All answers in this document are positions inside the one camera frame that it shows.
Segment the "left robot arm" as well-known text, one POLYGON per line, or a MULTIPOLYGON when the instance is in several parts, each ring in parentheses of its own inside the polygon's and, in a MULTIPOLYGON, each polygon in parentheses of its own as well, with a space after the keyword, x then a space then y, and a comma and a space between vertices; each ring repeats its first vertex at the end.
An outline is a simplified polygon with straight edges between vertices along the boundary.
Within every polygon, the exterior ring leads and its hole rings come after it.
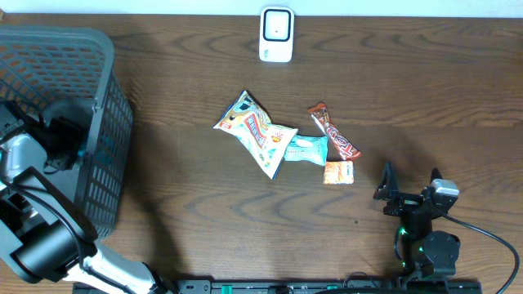
POLYGON ((102 293, 176 293, 147 264, 98 242, 85 214, 46 177, 77 160, 85 131, 63 118, 34 119, 1 104, 1 258, 28 283, 81 283, 102 293))

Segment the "orange chocolate bar wrapper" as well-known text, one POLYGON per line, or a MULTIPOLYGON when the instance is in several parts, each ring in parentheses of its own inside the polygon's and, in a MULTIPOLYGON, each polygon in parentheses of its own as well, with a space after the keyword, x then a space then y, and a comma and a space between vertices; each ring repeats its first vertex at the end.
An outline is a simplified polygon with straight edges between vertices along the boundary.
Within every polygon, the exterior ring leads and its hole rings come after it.
POLYGON ((333 124, 325 103, 321 102, 309 108, 308 113, 343 160, 353 160, 361 156, 361 152, 333 124))

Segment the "mint green snack packet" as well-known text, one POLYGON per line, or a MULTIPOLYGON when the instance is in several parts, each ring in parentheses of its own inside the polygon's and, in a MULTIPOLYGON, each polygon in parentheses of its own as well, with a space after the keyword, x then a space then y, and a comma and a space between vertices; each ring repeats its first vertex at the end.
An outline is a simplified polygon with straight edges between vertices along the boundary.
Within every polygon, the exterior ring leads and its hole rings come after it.
POLYGON ((284 159, 289 162, 308 161, 324 166, 328 156, 326 136, 295 135, 285 150, 284 159))

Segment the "small orange snack packet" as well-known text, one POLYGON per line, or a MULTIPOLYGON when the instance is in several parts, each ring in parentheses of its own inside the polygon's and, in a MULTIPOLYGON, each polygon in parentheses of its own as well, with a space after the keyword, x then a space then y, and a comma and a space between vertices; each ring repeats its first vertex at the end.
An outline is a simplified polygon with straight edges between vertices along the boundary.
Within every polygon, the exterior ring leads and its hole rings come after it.
POLYGON ((325 185, 351 185, 355 181, 352 161, 326 162, 323 183, 325 185))

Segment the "yellow snack chip bag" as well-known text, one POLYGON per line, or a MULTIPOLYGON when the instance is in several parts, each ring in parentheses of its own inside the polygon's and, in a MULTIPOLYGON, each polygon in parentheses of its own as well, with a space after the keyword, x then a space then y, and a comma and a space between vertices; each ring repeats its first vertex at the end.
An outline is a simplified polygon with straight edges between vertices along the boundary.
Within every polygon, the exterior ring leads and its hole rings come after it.
POLYGON ((235 136, 272 180, 297 134, 297 128, 274 124, 248 91, 241 92, 213 128, 235 136))

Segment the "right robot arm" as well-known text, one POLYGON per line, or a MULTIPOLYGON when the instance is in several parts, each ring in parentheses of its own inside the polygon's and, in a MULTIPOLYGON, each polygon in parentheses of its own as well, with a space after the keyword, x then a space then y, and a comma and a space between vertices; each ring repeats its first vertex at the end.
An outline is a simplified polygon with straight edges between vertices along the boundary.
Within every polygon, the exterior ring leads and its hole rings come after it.
POLYGON ((436 168, 431 172, 430 184, 420 193, 402 192, 392 164, 385 163, 373 199, 386 203, 383 208, 385 215, 400 219, 394 246, 405 272, 399 278, 401 288, 413 289, 415 283, 444 280, 455 275, 460 239, 445 231, 434 230, 432 221, 446 215, 458 196, 456 184, 444 179, 436 168))

